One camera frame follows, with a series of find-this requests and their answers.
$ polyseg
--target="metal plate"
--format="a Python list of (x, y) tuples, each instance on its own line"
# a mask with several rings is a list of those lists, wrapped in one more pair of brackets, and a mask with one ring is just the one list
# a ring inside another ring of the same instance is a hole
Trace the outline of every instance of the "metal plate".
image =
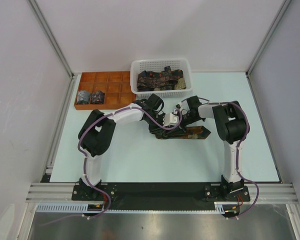
[(39, 226), (71, 213), (37, 212), (29, 240), (295, 240), (285, 205), (256, 205), (239, 220), (219, 214), (104, 214), (72, 217)]
[[(110, 182), (98, 188), (111, 196), (111, 210), (214, 211), (214, 202), (238, 202), (236, 195), (224, 198), (220, 184), (208, 182)], [(244, 202), (250, 201), (247, 186), (236, 193), (241, 193)], [(71, 199), (102, 201), (103, 197), (81, 182), (74, 186)]]

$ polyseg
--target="orange tray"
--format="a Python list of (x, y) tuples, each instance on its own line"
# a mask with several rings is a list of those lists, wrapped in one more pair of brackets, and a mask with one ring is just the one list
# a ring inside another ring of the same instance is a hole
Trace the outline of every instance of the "orange tray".
[(91, 104), (91, 97), (89, 104), (77, 104), (77, 92), (74, 101), (77, 110), (120, 109), (136, 100), (136, 95), (131, 92), (130, 71), (83, 72), (77, 91), (82, 90), (91, 94), (102, 91), (105, 93), (104, 104)]

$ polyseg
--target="metal floor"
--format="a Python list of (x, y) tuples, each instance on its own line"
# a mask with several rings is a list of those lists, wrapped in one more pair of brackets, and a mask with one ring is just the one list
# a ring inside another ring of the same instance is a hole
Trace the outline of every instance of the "metal floor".
[(107, 213), (96, 219), (37, 212), (29, 240), (295, 240), (286, 205), (256, 205), (239, 220), (213, 214)]

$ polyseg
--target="dark patterned fabric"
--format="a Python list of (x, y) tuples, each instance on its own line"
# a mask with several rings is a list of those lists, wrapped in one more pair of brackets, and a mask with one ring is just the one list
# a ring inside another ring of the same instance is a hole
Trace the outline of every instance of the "dark patterned fabric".
[(89, 104), (91, 93), (86, 90), (78, 91), (76, 104)]
[(187, 126), (183, 134), (169, 134), (165, 137), (156, 135), (155, 137), (157, 139), (206, 139), (210, 133), (204, 126)]
[[(137, 88), (139, 92), (174, 90), (179, 79), (184, 81), (182, 70), (171, 71), (166, 66), (162, 72), (143, 71), (138, 75)], [(179, 84), (179, 89), (185, 89), (186, 83)]]
[(105, 103), (105, 94), (98, 90), (92, 93), (91, 96), (91, 103), (92, 104), (104, 104)]

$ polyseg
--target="light blue table surface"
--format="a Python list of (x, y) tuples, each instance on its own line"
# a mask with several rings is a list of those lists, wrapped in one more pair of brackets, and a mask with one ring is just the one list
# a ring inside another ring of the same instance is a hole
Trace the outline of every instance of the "light blue table surface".
[[(84, 156), (77, 150), (78, 133), (91, 111), (74, 107), (80, 77), (75, 83), (51, 182), (76, 182), (83, 173)], [(245, 111), (250, 133), (243, 146), (243, 176), (258, 182), (278, 182), (246, 75), (243, 72), (193, 73), (192, 80), (193, 92), (186, 97), (197, 95), (213, 102), (237, 100)], [(163, 110), (170, 113), (182, 99), (163, 100)], [(212, 132), (205, 140), (159, 140), (149, 133), (145, 121), (117, 126), (111, 146), (102, 159), (102, 181), (219, 182), (224, 166), (224, 145), (218, 137), (214, 120), (207, 119), (203, 124)]]

